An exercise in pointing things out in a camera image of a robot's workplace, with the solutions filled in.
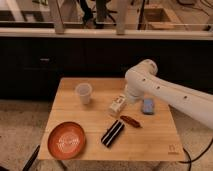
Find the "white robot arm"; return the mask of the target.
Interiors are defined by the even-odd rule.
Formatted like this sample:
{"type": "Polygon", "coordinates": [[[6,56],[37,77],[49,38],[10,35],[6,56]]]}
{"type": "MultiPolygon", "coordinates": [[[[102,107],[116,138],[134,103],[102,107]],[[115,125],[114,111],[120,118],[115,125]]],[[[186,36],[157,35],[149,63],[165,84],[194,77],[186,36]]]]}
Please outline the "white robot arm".
{"type": "Polygon", "coordinates": [[[124,90],[127,99],[136,102],[147,92],[213,130],[213,95],[160,79],[157,71],[150,59],[128,69],[124,90]]]}

